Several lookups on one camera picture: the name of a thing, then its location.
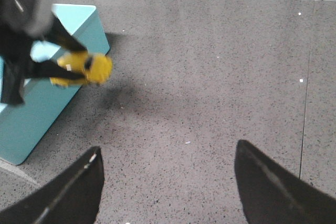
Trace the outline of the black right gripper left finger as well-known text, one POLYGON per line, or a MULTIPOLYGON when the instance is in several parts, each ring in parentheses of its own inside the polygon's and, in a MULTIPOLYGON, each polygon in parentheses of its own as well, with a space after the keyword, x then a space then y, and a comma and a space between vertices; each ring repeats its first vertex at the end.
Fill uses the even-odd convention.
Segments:
POLYGON ((61 174, 1 211, 1 223, 94 223, 104 185, 101 149, 89 148, 61 174))

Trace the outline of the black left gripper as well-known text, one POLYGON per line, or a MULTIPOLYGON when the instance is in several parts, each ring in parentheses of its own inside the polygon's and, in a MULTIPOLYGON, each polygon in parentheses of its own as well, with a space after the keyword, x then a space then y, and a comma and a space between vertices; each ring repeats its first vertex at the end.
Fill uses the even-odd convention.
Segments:
POLYGON ((59 18, 51 13, 53 0, 1 0, 1 103, 19 105, 24 102, 24 82, 29 78, 83 79, 82 73, 71 72, 52 60, 35 62, 30 52, 34 40, 45 41, 69 51, 87 51, 73 37, 59 18))

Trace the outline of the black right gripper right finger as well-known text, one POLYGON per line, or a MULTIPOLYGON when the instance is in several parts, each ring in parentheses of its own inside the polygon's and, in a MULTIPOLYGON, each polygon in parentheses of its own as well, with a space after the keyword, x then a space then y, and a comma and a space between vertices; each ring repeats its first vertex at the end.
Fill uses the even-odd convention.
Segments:
POLYGON ((335 198, 288 172, 247 140, 234 162, 248 223, 335 223, 335 198))

